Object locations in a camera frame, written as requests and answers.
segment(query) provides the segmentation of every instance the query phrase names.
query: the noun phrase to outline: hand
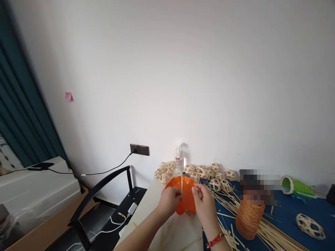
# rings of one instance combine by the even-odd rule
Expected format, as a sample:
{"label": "hand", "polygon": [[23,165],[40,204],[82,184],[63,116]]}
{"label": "hand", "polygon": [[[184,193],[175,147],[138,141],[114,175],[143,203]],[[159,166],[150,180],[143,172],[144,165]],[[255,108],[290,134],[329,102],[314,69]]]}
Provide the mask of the hand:
{"label": "hand", "polygon": [[212,241],[219,233],[221,228],[216,214],[215,201],[211,191],[202,184],[195,184],[192,187],[195,209],[202,224],[203,230],[209,241]]}
{"label": "hand", "polygon": [[178,187],[168,187],[162,191],[156,209],[167,220],[174,214],[182,198],[181,190]]}

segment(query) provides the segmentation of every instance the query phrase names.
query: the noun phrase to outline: phone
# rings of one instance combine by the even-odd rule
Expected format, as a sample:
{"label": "phone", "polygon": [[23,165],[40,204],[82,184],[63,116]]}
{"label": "phone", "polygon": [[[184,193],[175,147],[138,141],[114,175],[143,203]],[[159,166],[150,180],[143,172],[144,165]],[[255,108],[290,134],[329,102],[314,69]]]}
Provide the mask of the phone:
{"label": "phone", "polygon": [[53,166],[53,163],[48,163],[48,162],[41,162],[36,165],[33,165],[31,167],[28,167],[28,170],[31,171],[42,171],[42,170],[47,170],[49,167]]}

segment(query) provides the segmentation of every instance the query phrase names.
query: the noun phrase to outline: orange woven vase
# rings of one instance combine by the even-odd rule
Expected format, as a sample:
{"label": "orange woven vase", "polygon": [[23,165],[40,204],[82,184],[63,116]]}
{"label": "orange woven vase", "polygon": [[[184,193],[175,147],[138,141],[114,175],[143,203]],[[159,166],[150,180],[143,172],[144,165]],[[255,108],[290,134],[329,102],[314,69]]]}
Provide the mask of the orange woven vase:
{"label": "orange woven vase", "polygon": [[265,205],[240,205],[236,216],[236,228],[246,240],[253,240],[261,222]]}

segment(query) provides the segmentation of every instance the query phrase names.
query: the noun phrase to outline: green woven object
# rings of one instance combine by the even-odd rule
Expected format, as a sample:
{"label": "green woven object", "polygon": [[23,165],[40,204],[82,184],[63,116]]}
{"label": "green woven object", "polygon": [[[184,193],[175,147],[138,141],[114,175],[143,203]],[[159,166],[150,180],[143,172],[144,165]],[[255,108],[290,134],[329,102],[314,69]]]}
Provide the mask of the green woven object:
{"label": "green woven object", "polygon": [[306,195],[315,196],[314,191],[309,186],[302,183],[301,181],[293,180],[288,176],[282,177],[281,184],[282,184],[283,187],[290,188],[290,191],[289,192],[284,192],[284,194],[288,194],[288,195],[289,194],[295,194],[295,195],[298,195],[298,196],[306,198],[306,199],[310,199],[310,197],[298,194],[297,192],[304,193]]}

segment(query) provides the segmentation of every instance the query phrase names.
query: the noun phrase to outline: teal curtain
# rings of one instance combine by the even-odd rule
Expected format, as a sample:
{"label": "teal curtain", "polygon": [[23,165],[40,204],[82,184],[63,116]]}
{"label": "teal curtain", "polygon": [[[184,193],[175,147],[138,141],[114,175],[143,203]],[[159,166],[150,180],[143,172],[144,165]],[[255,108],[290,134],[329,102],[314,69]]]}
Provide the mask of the teal curtain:
{"label": "teal curtain", "polygon": [[0,133],[24,167],[56,156],[67,160],[2,1]]}

